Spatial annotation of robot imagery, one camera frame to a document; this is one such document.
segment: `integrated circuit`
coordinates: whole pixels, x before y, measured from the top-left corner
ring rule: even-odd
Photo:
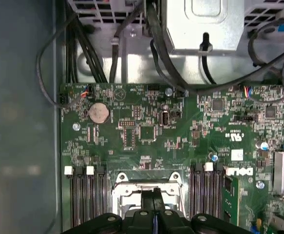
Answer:
[[[276,107],[275,106],[266,107],[265,118],[276,118]]]
[[[200,137],[200,131],[194,130],[192,131],[192,138],[199,139]]]
[[[223,99],[213,99],[212,100],[212,110],[213,111],[223,111],[224,101]]]
[[[139,139],[141,141],[145,141],[145,140],[153,141],[155,139],[154,127],[153,126],[140,126],[139,127]]]

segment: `screw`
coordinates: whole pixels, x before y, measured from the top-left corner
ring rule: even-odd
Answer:
[[[73,124],[73,129],[75,130],[75,131],[79,131],[80,130],[80,124],[79,123],[74,123]]]
[[[171,88],[166,88],[165,94],[167,97],[171,97],[173,95],[173,90]]]
[[[134,29],[132,29],[132,31],[130,32],[130,37],[132,38],[136,37],[136,32],[134,31]]]
[[[258,189],[263,189],[265,187],[264,182],[258,181],[255,185]]]
[[[198,220],[202,221],[202,222],[206,222],[207,218],[204,216],[198,216],[197,218]]]
[[[172,215],[172,211],[165,211],[165,215]]]

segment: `green circuit board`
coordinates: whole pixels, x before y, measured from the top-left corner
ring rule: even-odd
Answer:
[[[281,86],[251,88],[251,96],[258,99],[284,96]],[[76,191],[74,179],[63,174],[64,230],[111,211],[111,191],[120,172],[129,180],[165,179],[178,172],[185,188],[186,217],[190,218],[196,213],[191,170],[208,162],[224,168],[221,193],[209,191],[220,203],[220,218],[247,230],[259,219],[261,233],[267,233],[271,215],[284,215],[284,200],[273,190],[273,157],[284,145],[284,102],[255,103],[239,87],[195,96],[158,84],[65,84],[61,101],[68,102],[86,89],[85,98],[61,110],[62,168],[104,170],[105,177],[95,179],[103,185],[96,195],[104,194],[104,201],[95,211],[77,208],[81,215],[76,216],[72,200],[91,187],[85,184]],[[257,188],[258,182],[264,184],[263,189]]]

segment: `microchip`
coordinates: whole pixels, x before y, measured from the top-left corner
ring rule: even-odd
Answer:
[[[231,180],[227,177],[224,178],[224,188],[231,193]]]
[[[141,126],[140,127],[140,136],[139,136],[140,140],[154,140],[155,136],[154,136],[154,127],[144,127]]]
[[[193,146],[199,146],[200,145],[200,140],[193,140],[192,141]]]
[[[276,107],[274,106],[266,107],[265,118],[276,118]]]
[[[160,85],[158,84],[149,84],[147,85],[147,91],[159,91]]]
[[[78,176],[83,175],[83,168],[82,167],[76,167],[75,168],[75,174]]]
[[[240,120],[241,120],[240,116],[234,116],[234,117],[233,117],[233,121],[234,121],[234,122],[238,122],[238,121],[240,121]]]
[[[224,221],[230,223],[230,218],[231,215],[227,211],[224,211]]]
[[[171,111],[171,118],[181,118],[182,112],[180,110]]]
[[[268,158],[268,151],[267,150],[260,150],[259,155],[264,158]]]
[[[104,166],[97,166],[96,172],[100,175],[105,174],[105,168]]]
[[[200,131],[192,131],[192,138],[199,139],[200,138]]]
[[[151,163],[150,162],[145,162],[145,169],[148,170],[151,168]]]
[[[212,100],[212,110],[213,111],[223,111],[224,102],[222,99],[214,99]]]
[[[258,167],[258,168],[261,168],[261,167],[262,167],[262,161],[261,161],[261,160],[257,160],[257,163],[256,163],[256,164],[257,164],[257,167]]]

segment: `metal bracket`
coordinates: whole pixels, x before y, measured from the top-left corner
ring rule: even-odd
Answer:
[[[173,172],[169,180],[162,179],[157,181],[129,181],[125,173],[118,174],[116,184],[112,191],[112,212],[124,217],[125,206],[130,206],[130,209],[141,208],[141,192],[153,191],[155,188],[161,190],[161,195],[165,204],[176,206],[184,215],[185,202],[183,195],[183,183],[178,172]]]

